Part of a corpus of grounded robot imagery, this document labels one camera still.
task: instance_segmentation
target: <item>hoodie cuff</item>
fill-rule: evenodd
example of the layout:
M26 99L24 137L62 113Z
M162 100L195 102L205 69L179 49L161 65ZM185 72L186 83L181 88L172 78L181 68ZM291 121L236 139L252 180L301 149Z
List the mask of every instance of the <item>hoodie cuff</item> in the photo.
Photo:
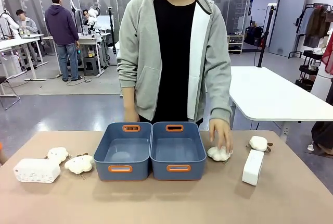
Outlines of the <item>hoodie cuff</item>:
M210 119L222 119L230 124L231 113L228 110L222 108L215 108L212 110Z
M134 81L120 80L121 88L131 88L131 87L135 87L135 86L136 86L136 82L134 82Z

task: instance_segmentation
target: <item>white power adapter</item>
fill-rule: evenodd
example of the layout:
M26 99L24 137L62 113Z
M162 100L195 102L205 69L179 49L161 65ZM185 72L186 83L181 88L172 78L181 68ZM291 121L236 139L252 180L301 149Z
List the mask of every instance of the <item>white power adapter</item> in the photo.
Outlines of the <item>white power adapter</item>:
M251 150L245 162L242 181L250 185L256 186L259 179L264 152Z
M14 174L20 182L52 183L60 175L60 166L49 159L22 159Z

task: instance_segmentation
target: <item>red garment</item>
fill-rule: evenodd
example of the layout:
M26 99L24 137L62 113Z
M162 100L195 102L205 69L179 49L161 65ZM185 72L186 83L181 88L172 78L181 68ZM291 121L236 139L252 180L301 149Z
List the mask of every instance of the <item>red garment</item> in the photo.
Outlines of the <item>red garment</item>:
M326 65L325 71L328 74L333 74L333 34L329 39L325 53L323 54L322 61Z

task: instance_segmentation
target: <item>open door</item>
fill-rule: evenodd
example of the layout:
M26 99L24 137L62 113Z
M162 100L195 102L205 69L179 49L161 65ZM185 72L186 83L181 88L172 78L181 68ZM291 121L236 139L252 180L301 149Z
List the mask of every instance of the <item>open door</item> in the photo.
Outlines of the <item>open door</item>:
M295 51L296 20L302 14L306 0L280 0L271 38L270 53L288 57Z

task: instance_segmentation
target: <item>bin handle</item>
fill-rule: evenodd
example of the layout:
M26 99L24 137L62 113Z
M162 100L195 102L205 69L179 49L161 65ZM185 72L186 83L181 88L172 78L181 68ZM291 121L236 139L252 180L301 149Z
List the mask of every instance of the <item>bin handle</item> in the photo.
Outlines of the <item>bin handle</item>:
M124 132L140 132L140 126L139 125L123 125L123 131Z
M184 126L181 124L178 125L173 125L173 124L169 124L165 127L165 130L167 132L183 132L184 131Z
M131 165L111 165L109 171L111 173L132 173L133 167Z
M190 172L191 165L168 165L166 169L168 172Z

